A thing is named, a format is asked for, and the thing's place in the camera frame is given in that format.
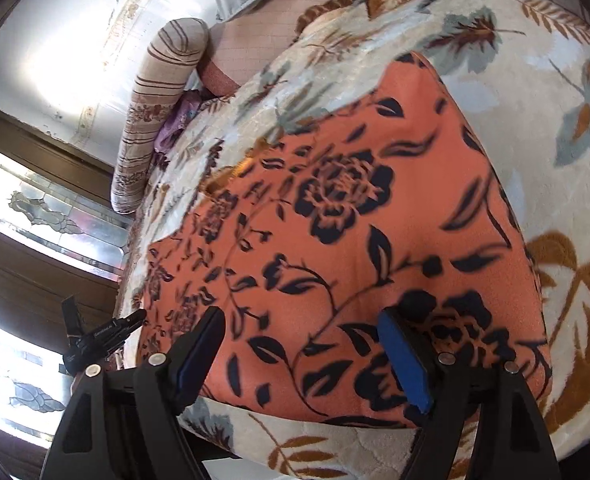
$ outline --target floral blanket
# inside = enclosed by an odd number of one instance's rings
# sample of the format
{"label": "floral blanket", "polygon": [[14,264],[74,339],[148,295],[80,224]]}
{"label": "floral blanket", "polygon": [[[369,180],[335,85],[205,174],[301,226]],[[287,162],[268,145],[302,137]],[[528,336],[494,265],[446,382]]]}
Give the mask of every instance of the floral blanket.
{"label": "floral blanket", "polygon": [[[205,105],[153,173],[118,314],[139,306],[148,246],[179,227],[200,182],[235,167],[257,139],[355,101],[408,50],[431,61],[480,138],[536,261],[553,363],[540,408],[562,458],[590,440],[590,24],[563,1],[368,0],[313,22],[235,96]],[[130,365],[137,337],[126,344]],[[396,479],[415,432],[297,422],[205,398],[181,420],[300,478]],[[465,473],[474,430],[452,478]]]}

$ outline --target silver screw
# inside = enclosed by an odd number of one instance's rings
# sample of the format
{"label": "silver screw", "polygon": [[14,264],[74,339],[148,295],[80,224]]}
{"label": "silver screw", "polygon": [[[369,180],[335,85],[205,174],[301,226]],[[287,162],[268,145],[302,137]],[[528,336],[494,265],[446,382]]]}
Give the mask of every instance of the silver screw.
{"label": "silver screw", "polygon": [[504,363],[504,370],[506,370],[509,374],[516,374],[520,371],[520,367],[517,366],[515,361],[506,361]]}
{"label": "silver screw", "polygon": [[446,366],[451,366],[455,364],[455,356],[450,352],[442,352],[437,356],[439,362]]}
{"label": "silver screw", "polygon": [[150,364],[152,364],[153,366],[159,366],[159,365],[163,365],[166,362],[166,354],[152,354],[149,358],[148,358],[148,362]]}
{"label": "silver screw", "polygon": [[98,364],[90,365],[86,368],[86,375],[89,377],[95,377],[102,372],[102,367]]}

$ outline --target purple cloth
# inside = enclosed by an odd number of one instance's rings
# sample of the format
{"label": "purple cloth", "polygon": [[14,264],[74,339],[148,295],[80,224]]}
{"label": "purple cloth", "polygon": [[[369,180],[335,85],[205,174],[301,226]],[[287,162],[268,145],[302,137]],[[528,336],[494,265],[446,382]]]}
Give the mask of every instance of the purple cloth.
{"label": "purple cloth", "polygon": [[197,115],[200,105],[199,91],[188,90],[182,94],[155,137],[155,151],[157,153],[168,153],[188,123]]}

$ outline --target orange cloth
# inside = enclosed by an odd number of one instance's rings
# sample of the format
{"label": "orange cloth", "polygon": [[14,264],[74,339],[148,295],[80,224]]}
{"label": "orange cloth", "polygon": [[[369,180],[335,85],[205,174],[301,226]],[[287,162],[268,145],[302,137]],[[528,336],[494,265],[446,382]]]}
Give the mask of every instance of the orange cloth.
{"label": "orange cloth", "polygon": [[226,338],[203,395],[291,418],[420,423],[378,342],[396,305],[438,351],[516,360],[550,387],[539,285],[506,195],[434,69],[400,56],[377,89],[259,155],[150,246],[139,355],[207,306]]}

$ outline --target white wall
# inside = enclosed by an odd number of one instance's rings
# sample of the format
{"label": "white wall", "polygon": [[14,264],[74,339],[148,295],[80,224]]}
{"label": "white wall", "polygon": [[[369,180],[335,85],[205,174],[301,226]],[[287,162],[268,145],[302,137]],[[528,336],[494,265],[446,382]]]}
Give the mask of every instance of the white wall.
{"label": "white wall", "polygon": [[[128,0],[22,0],[0,30],[0,109],[114,164],[146,45],[168,20],[213,23],[214,0],[140,0],[118,52],[109,35]],[[92,122],[80,117],[92,110]]]}

